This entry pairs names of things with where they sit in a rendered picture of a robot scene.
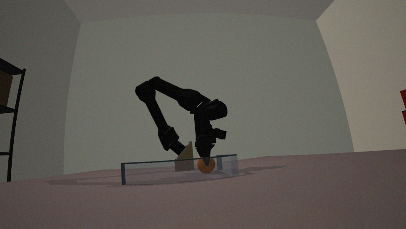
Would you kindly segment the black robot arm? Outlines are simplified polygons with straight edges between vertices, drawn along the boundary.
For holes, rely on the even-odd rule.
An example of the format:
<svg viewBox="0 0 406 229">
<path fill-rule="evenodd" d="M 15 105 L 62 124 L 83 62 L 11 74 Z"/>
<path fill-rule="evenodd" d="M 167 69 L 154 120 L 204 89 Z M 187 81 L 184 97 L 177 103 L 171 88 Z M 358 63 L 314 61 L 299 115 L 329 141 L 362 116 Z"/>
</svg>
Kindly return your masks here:
<svg viewBox="0 0 406 229">
<path fill-rule="evenodd" d="M 210 120 L 212 121 L 227 116 L 228 109 L 222 101 L 219 101 L 218 99 L 211 101 L 196 90 L 179 88 L 159 77 L 153 77 L 149 81 L 145 81 L 138 85 L 135 88 L 135 93 L 148 107 L 149 112 L 157 125 L 158 137 L 163 148 L 166 151 L 171 149 L 178 156 L 186 146 L 178 141 L 179 136 L 175 132 L 175 129 L 167 125 L 156 102 L 155 90 L 175 99 L 181 107 L 190 111 L 190 114 L 194 114 L 195 123 L 210 122 Z M 210 127 L 210 135 L 213 134 L 218 139 L 225 139 L 226 133 L 227 131 L 218 128 L 213 129 L 212 125 Z"/>
</svg>

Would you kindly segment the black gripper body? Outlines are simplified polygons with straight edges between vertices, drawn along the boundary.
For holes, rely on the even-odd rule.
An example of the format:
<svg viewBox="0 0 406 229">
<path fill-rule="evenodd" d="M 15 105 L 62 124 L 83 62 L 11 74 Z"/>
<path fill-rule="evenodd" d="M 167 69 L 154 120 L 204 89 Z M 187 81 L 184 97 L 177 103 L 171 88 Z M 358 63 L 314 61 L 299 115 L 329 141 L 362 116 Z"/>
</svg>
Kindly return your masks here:
<svg viewBox="0 0 406 229">
<path fill-rule="evenodd" d="M 210 122 L 197 122 L 195 123 L 196 142 L 195 147 L 201 145 L 211 145 L 216 143 L 216 137 L 210 135 Z"/>
</svg>

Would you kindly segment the low clear walls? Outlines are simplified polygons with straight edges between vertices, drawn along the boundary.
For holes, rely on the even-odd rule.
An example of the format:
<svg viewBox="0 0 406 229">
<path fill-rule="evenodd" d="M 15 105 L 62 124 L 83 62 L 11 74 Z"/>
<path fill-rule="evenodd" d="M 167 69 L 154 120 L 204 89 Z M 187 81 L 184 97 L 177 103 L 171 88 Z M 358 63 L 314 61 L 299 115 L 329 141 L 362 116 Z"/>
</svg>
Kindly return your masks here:
<svg viewBox="0 0 406 229">
<path fill-rule="evenodd" d="M 122 164 L 123 185 L 164 184 L 239 176 L 238 157 Z"/>
</svg>

